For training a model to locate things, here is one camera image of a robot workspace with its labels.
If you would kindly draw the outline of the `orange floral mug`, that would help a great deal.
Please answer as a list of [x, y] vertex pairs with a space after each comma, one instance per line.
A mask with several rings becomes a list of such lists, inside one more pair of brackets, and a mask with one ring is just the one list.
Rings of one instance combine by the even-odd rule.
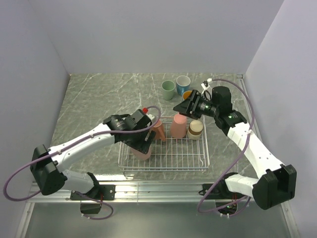
[[166, 141], [164, 126], [161, 120], [158, 120], [158, 122], [152, 127], [152, 131], [156, 133], [154, 137], [155, 140], [161, 140], [163, 142]]

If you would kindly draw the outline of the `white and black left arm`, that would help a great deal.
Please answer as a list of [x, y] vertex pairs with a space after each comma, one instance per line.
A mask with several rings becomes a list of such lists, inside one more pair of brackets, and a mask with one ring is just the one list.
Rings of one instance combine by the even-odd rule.
[[47, 149], [44, 145], [34, 150], [30, 170], [42, 195], [51, 195], [60, 189], [73, 190], [88, 199], [99, 198], [102, 187], [93, 173], [69, 170], [82, 157], [105, 146], [122, 142], [130, 148], [148, 153], [155, 137], [150, 128], [156, 117], [138, 109], [133, 114], [111, 115], [92, 130], [68, 142]]

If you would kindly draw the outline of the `aluminium mounting rail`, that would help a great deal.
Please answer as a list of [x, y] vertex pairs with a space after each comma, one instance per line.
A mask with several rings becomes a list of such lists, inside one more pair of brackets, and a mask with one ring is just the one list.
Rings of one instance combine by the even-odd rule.
[[[195, 181], [101, 181], [101, 185], [115, 185], [114, 200], [109, 203], [199, 202], [203, 183]], [[80, 202], [71, 200], [71, 191], [59, 190], [51, 195], [41, 193], [28, 199], [29, 203]]]

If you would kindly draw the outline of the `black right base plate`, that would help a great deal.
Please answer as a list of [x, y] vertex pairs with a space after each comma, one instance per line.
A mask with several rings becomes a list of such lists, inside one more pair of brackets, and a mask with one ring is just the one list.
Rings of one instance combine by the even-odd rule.
[[[199, 191], [199, 195], [204, 196], [208, 189], [213, 185], [213, 183], [204, 183], [202, 184], [202, 190]], [[237, 199], [242, 198], [244, 195], [240, 193], [234, 193], [228, 190], [226, 184], [224, 182], [219, 182], [215, 188], [209, 193], [206, 197], [207, 200], [231, 200], [235, 201]], [[215, 202], [216, 207], [220, 207], [225, 205], [225, 202]], [[233, 205], [227, 205], [222, 209], [218, 209], [218, 212], [223, 215], [233, 215], [237, 212], [238, 205], [237, 203]]]

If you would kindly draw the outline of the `pink mug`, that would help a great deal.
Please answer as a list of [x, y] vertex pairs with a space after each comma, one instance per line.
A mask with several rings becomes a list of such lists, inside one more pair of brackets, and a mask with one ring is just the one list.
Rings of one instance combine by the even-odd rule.
[[141, 161], [145, 161], [147, 159], [150, 158], [151, 156], [151, 153], [152, 153], [152, 150], [151, 148], [149, 148], [148, 152], [147, 153], [142, 153], [140, 151], [137, 151], [133, 148], [130, 148], [130, 151], [132, 152], [132, 154], [138, 159], [138, 160], [141, 160]]

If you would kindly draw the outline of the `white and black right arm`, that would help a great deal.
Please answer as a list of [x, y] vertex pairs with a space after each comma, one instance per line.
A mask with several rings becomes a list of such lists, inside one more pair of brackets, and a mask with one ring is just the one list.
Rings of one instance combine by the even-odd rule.
[[217, 199], [237, 194], [239, 199], [253, 198], [260, 208], [267, 210], [294, 198], [297, 171], [292, 165], [285, 165], [277, 159], [254, 134], [243, 115], [232, 108], [231, 92], [227, 87], [214, 87], [210, 100], [193, 90], [173, 110], [191, 119], [201, 116], [214, 118], [216, 126], [241, 149], [256, 171], [257, 178], [225, 171], [205, 191], [204, 199], [209, 195]]

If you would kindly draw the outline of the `short green plastic cup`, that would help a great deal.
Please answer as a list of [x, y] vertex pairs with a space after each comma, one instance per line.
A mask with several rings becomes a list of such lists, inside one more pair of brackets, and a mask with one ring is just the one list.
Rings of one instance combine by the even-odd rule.
[[175, 90], [175, 84], [173, 81], [167, 80], [164, 81], [161, 85], [163, 93], [163, 99], [166, 101], [169, 101], [173, 98], [174, 96], [174, 90]]

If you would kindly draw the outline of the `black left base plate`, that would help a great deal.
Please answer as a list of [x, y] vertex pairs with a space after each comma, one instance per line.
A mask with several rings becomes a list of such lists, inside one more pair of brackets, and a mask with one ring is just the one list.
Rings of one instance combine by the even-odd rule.
[[115, 197], [115, 185], [98, 185], [87, 193], [72, 191], [71, 201], [81, 201], [80, 212], [84, 215], [99, 214], [102, 208], [101, 202], [113, 201]]

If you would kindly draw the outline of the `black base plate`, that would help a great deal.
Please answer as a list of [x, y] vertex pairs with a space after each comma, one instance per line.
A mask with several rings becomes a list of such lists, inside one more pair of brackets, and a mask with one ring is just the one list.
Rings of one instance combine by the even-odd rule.
[[[202, 190], [199, 191], [199, 195], [204, 196], [208, 189], [213, 185], [213, 183], [204, 183], [202, 184]], [[207, 200], [231, 200], [235, 201], [237, 199], [242, 198], [244, 195], [240, 193], [234, 193], [228, 190], [226, 184], [224, 182], [219, 182], [215, 188], [209, 193], [206, 197]], [[225, 202], [215, 202], [216, 207], [220, 207], [225, 205]], [[233, 205], [227, 205], [222, 209], [218, 209], [218, 212], [223, 215], [233, 215], [237, 212], [238, 205], [237, 203]]]
[[115, 197], [115, 185], [98, 185], [87, 193], [72, 191], [71, 201], [81, 201], [80, 212], [84, 215], [99, 214], [102, 208], [101, 202], [113, 201]]

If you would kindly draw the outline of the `blue mug, white inside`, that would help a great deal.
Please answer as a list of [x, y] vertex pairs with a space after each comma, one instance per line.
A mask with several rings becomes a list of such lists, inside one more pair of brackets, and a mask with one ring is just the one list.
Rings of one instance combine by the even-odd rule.
[[184, 92], [190, 88], [191, 79], [188, 76], [181, 75], [176, 79], [176, 90], [177, 93], [182, 96]]

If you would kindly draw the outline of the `blue mug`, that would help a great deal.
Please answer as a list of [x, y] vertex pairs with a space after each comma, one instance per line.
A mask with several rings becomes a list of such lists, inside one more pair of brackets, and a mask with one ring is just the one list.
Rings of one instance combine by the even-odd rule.
[[192, 91], [186, 91], [183, 93], [182, 95], [182, 99], [186, 100], [190, 95], [191, 95]]
[[188, 76], [181, 75], [176, 79], [176, 90], [177, 93], [182, 96], [184, 92], [190, 88], [191, 79]]

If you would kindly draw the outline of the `cream and brown ceramic cup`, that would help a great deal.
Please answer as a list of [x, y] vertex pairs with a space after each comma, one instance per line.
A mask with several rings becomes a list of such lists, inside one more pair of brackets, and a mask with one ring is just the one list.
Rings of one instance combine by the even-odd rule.
[[204, 129], [204, 125], [200, 120], [193, 120], [190, 122], [188, 130], [187, 130], [187, 137], [192, 140], [198, 140]]

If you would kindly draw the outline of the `tall pink plastic cup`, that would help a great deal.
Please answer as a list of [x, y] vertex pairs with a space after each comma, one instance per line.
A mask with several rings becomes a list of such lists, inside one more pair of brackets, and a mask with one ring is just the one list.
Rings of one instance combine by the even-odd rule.
[[180, 113], [173, 117], [170, 134], [173, 138], [181, 139], [186, 135], [187, 118]]

